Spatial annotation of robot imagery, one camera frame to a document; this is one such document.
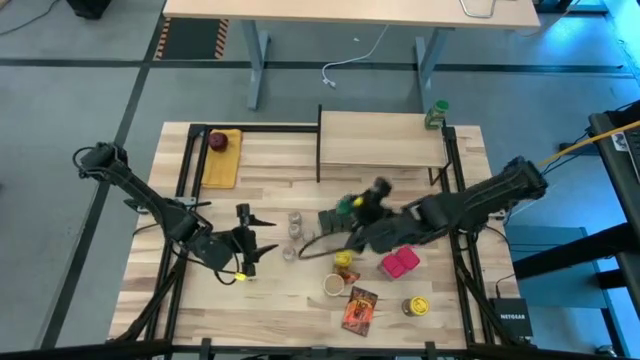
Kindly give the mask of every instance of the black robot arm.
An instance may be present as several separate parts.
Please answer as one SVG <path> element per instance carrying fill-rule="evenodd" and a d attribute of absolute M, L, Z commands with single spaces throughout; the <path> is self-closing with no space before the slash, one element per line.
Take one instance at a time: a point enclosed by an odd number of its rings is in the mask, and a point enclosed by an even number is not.
<path fill-rule="evenodd" d="M 78 153 L 88 152 L 76 161 Z M 74 154 L 74 164 L 81 178 L 92 177 L 106 181 L 129 194 L 134 202 L 147 209 L 158 222 L 170 246 L 192 252 L 204 265 L 221 271 L 234 253 L 243 255 L 242 273 L 255 276 L 255 265 L 260 257 L 277 245 L 257 248 L 256 234 L 249 226 L 272 226 L 257 220 L 250 214 L 248 204 L 236 207 L 240 225 L 233 230 L 213 232 L 213 226 L 195 211 L 176 200 L 163 198 L 140 180 L 127 164 L 127 152 L 113 143 L 98 143 L 95 147 L 83 148 Z"/>
<path fill-rule="evenodd" d="M 401 245 L 426 244 L 452 229 L 476 231 L 489 214 L 511 209 L 522 200 L 539 199 L 546 188 L 535 165 L 517 157 L 500 174 L 463 192 L 428 195 L 393 212 L 380 203 L 391 185 L 378 178 L 360 196 L 345 197 L 356 224 L 345 248 L 361 252 L 369 244 L 373 251 L 385 253 Z"/>

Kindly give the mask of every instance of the desk leg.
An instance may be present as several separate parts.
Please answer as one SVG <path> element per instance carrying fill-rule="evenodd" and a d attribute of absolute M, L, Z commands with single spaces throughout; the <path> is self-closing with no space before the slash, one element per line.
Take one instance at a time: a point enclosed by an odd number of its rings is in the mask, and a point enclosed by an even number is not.
<path fill-rule="evenodd" d="M 240 23 L 242 24 L 244 39 L 247 42 L 247 50 L 249 51 L 249 60 L 251 61 L 251 82 L 247 93 L 247 107 L 251 110 L 256 110 L 260 96 L 264 59 L 267 56 L 269 34 L 266 31 L 261 31 L 258 34 L 254 20 L 241 20 Z"/>
<path fill-rule="evenodd" d="M 416 59 L 418 61 L 418 88 L 420 89 L 420 99 L 422 100 L 422 110 L 426 113 L 431 107 L 427 101 L 427 92 L 431 89 L 431 73 L 436 67 L 447 35 L 453 28 L 435 28 L 429 43 L 425 45 L 425 39 L 416 37 Z"/>

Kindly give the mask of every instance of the black metal frame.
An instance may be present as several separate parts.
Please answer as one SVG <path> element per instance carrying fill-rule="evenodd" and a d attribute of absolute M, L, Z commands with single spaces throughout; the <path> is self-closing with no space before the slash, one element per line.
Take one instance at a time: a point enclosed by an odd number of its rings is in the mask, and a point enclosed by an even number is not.
<path fill-rule="evenodd" d="M 294 132 L 294 133 L 319 133 L 320 123 L 317 125 L 209 125 L 209 124 L 192 124 L 189 127 L 187 142 L 180 167 L 180 175 L 176 187 L 176 196 L 183 196 L 186 190 L 187 175 L 189 173 L 189 164 L 193 155 L 196 140 L 202 136 L 200 153 L 195 169 L 195 177 L 191 196 L 198 197 L 200 193 L 200 180 L 204 171 L 206 160 L 207 142 L 204 141 L 206 136 L 212 129 L 239 129 L 243 132 Z M 458 191 L 465 188 L 462 166 L 460 163 L 460 155 L 458 153 L 455 129 L 444 126 L 442 129 L 443 140 L 447 156 L 453 165 L 454 175 L 456 177 L 456 186 Z M 449 177 L 446 168 L 436 178 L 440 180 L 442 191 L 450 191 Z M 218 353 L 240 353 L 240 354 L 266 354 L 266 355 L 306 355 L 311 357 L 330 357 L 333 355 L 348 354 L 352 356 L 419 356 L 424 360 L 437 360 L 438 357 L 454 357 L 454 358 L 481 358 L 481 359 L 523 359 L 523 360 L 547 360 L 547 359 L 601 359 L 598 355 L 577 354 L 561 351 L 541 350 L 527 346 L 515 340 L 509 330 L 504 328 L 499 318 L 489 304 L 482 280 L 482 271 L 478 258 L 475 243 L 471 238 L 467 238 L 467 246 L 469 247 L 469 258 L 471 260 L 473 274 L 467 270 L 460 244 L 458 243 L 459 233 L 452 230 L 449 233 L 451 241 L 454 272 L 456 274 L 456 284 L 459 295 L 460 311 L 462 316 L 464 337 L 467 349 L 438 350 L 433 342 L 426 342 L 423 349 L 371 349 L 371 348 L 329 348 L 329 347 L 239 347 L 239 346 L 216 346 L 212 344 L 211 339 L 205 338 L 199 346 L 173 345 L 173 336 L 176 328 L 178 316 L 179 302 L 182 294 L 182 285 L 186 269 L 186 261 L 177 261 L 174 265 L 174 271 L 169 272 L 171 263 L 171 251 L 165 246 L 161 256 L 158 269 L 158 279 L 156 282 L 156 294 L 167 292 L 165 281 L 168 276 L 175 277 L 172 297 L 167 312 L 167 324 L 164 336 L 160 340 L 154 339 L 156 332 L 159 307 L 159 301 L 156 301 L 157 309 L 152 311 L 148 319 L 147 331 L 144 341 L 136 341 L 134 338 L 126 340 L 109 341 L 101 345 L 86 345 L 57 349 L 42 349 L 35 351 L 23 351 L 15 353 L 0 354 L 0 360 L 74 360 L 74 359 L 138 359 L 145 356 L 164 355 L 165 359 L 170 359 L 174 353 L 195 353 L 200 354 L 201 360 L 212 360 Z M 485 341 L 487 343 L 479 344 L 475 341 L 473 333 L 473 322 L 471 318 L 471 310 L 469 307 L 469 299 L 467 295 L 469 291 L 480 308 L 481 321 Z M 146 309 L 154 308 L 156 305 L 149 304 Z M 493 330 L 502 340 L 502 345 L 493 345 Z"/>

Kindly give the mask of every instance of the green bottle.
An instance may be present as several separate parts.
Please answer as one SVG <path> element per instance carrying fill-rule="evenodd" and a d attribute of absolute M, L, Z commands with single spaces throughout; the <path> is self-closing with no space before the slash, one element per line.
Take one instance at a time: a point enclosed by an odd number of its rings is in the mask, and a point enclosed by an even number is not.
<path fill-rule="evenodd" d="M 449 103 L 444 100 L 438 100 L 429 109 L 424 117 L 424 127 L 427 130 L 439 129 L 444 124 L 445 113 L 449 110 Z"/>

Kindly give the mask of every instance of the metal stand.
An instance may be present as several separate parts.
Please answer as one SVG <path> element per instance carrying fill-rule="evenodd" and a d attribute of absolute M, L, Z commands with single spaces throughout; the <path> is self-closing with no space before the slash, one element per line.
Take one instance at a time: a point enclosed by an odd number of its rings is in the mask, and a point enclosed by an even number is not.
<path fill-rule="evenodd" d="M 586 261 L 635 250 L 635 233 L 628 223 L 620 224 L 572 243 L 529 256 L 513 263 L 516 278 L 526 279 Z"/>
<path fill-rule="evenodd" d="M 449 160 L 449 162 L 447 162 L 447 164 L 443 167 L 443 168 L 438 168 L 438 176 L 436 176 L 435 178 L 433 177 L 433 171 L 431 170 L 431 168 L 429 168 L 429 185 L 433 186 L 435 185 L 438 180 L 440 179 L 440 177 L 442 177 L 442 174 L 447 171 L 447 168 L 449 167 L 449 165 L 451 165 L 451 160 Z"/>
<path fill-rule="evenodd" d="M 247 94 L 247 107 L 251 110 L 258 109 L 258 98 L 260 97 L 260 83 L 262 82 L 262 72 L 264 70 L 264 60 L 267 57 L 267 45 L 269 44 L 269 34 L 261 31 L 258 35 L 255 20 L 241 20 L 244 39 L 247 42 L 249 60 L 251 61 L 251 81 Z"/>
<path fill-rule="evenodd" d="M 425 39 L 422 36 L 416 37 L 416 60 L 418 63 L 418 88 L 420 89 L 420 99 L 422 100 L 422 111 L 425 113 L 431 107 L 430 101 L 427 100 L 427 92 L 431 89 L 431 74 L 436 67 L 436 62 L 447 35 L 455 29 L 453 28 L 435 28 L 429 44 L 425 45 Z"/>

